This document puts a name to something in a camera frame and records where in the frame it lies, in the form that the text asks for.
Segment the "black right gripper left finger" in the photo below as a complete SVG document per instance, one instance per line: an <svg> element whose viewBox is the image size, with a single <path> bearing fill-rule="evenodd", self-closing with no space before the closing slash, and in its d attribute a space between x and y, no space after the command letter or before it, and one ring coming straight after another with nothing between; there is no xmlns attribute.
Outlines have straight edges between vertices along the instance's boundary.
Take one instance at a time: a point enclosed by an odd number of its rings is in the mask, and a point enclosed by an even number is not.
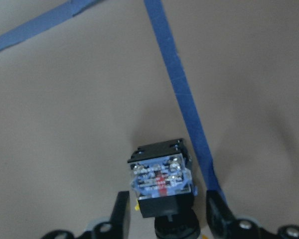
<svg viewBox="0 0 299 239"><path fill-rule="evenodd" d="M120 191L110 216L110 223L112 225L111 238L127 239L129 236L130 221L130 193L129 191Z"/></svg>

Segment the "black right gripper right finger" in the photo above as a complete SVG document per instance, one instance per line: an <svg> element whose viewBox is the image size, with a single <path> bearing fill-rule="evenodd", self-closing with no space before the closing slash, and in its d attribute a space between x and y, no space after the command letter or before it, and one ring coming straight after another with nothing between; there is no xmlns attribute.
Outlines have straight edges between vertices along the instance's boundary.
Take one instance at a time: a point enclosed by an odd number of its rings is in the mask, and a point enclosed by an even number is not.
<svg viewBox="0 0 299 239"><path fill-rule="evenodd" d="M217 191L207 190L206 219L214 238L232 238L236 218Z"/></svg>

